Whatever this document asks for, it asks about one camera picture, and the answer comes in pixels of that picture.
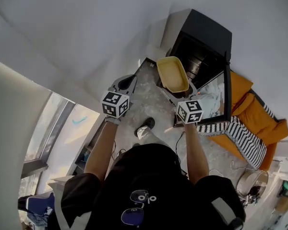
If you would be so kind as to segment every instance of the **couch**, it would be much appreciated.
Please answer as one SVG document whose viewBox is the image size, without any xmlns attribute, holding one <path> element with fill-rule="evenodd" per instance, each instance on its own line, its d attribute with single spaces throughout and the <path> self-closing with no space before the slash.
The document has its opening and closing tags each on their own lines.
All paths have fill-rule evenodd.
<svg viewBox="0 0 288 230">
<path fill-rule="evenodd" d="M 278 120 L 251 89 L 253 83 L 235 72 L 231 78 L 230 122 L 198 126 L 200 135 L 209 136 L 253 168 L 270 168 L 277 142 L 288 136 L 285 119 Z"/>
</svg>

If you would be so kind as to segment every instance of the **person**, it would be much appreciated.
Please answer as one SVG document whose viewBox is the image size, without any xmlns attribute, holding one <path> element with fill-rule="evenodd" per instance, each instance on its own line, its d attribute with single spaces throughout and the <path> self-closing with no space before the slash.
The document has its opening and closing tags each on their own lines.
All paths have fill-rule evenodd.
<svg viewBox="0 0 288 230">
<path fill-rule="evenodd" d="M 118 128 L 106 122 L 84 174 L 67 181 L 61 208 L 69 227 L 91 211 L 90 229 L 241 229 L 245 212 L 231 181 L 209 176 L 195 124 L 185 124 L 188 177 L 176 153 L 152 133 L 153 118 L 135 130 L 141 145 L 117 157 L 106 177 Z M 48 229 L 60 229 L 55 212 Z"/>
</svg>

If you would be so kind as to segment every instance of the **white box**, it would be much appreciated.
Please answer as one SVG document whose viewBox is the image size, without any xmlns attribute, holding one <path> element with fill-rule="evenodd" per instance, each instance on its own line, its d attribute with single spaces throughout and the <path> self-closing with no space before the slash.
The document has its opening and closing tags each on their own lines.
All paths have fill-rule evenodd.
<svg viewBox="0 0 288 230">
<path fill-rule="evenodd" d="M 200 100 L 178 102 L 176 114 L 185 124 L 197 123 L 203 117 L 202 103 Z"/>
<path fill-rule="evenodd" d="M 119 118 L 129 109 L 129 96 L 112 91 L 106 91 L 101 99 L 103 113 Z"/>
</svg>

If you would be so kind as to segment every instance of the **floor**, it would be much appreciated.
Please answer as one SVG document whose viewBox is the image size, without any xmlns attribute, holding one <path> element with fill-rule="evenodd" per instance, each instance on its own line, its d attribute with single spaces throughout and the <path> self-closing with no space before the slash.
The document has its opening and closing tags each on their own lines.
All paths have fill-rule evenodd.
<svg viewBox="0 0 288 230">
<path fill-rule="evenodd" d="M 175 150 L 183 128 L 173 128 L 174 107 L 163 95 L 160 88 L 156 86 L 159 74 L 156 66 L 151 67 L 150 62 L 144 62 L 137 72 L 138 82 L 134 94 L 131 96 L 133 106 L 122 119 L 121 125 L 116 135 L 116 152 L 120 149 L 130 149 L 133 144 L 138 143 L 138 138 L 133 134 L 134 130 L 147 118 L 153 117 L 156 125 L 153 133 L 165 141 L 173 150 Z M 206 137 L 200 137 L 204 152 L 207 156 L 209 168 L 218 171 L 211 171 L 213 175 L 223 174 L 232 180 L 234 186 L 237 185 L 239 178 L 247 165 L 231 155 L 218 144 L 208 140 Z M 183 136 L 178 143 L 178 155 L 181 159 L 181 168 L 187 172 L 186 161 L 186 142 Z M 233 169 L 230 167 L 231 161 L 234 161 Z"/>
</svg>

